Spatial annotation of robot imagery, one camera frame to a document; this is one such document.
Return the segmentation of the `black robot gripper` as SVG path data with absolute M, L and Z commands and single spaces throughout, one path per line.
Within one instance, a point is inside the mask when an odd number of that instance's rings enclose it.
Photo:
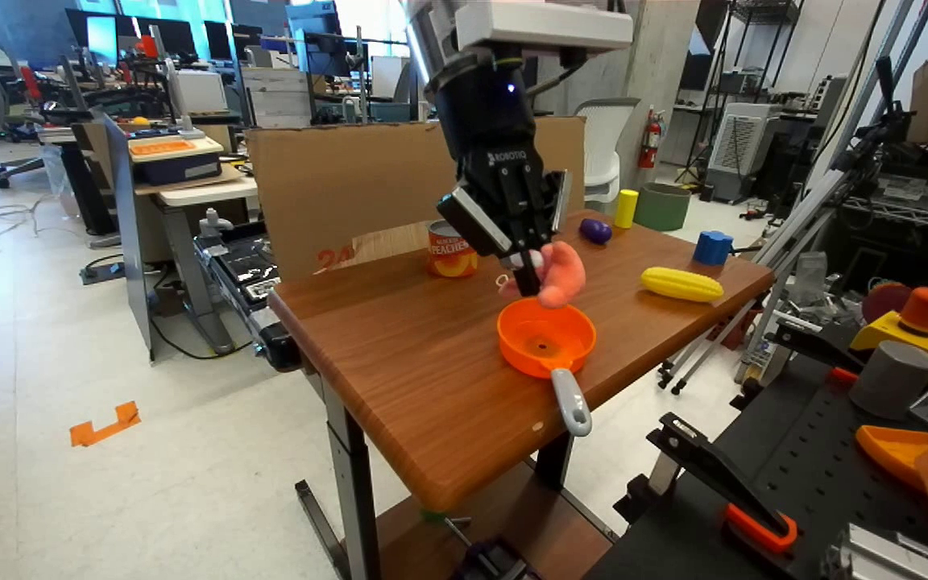
M 541 290 L 541 247 L 566 208 L 562 171 L 535 150 L 535 121 L 521 60 L 475 48 L 447 60 L 430 84 L 453 158 L 453 188 L 438 197 L 438 217 L 479 255 L 518 255 L 517 290 Z

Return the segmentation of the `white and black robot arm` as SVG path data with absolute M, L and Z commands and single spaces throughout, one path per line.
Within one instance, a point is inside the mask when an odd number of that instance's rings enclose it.
M 526 58 L 550 51 L 566 80 L 594 55 L 630 42 L 630 16 L 554 0 L 398 0 L 419 51 L 424 100 L 453 162 L 438 217 L 476 255 L 493 255 L 521 296 L 566 306 L 587 285 L 580 255 L 556 242 L 566 175 L 535 150 Z

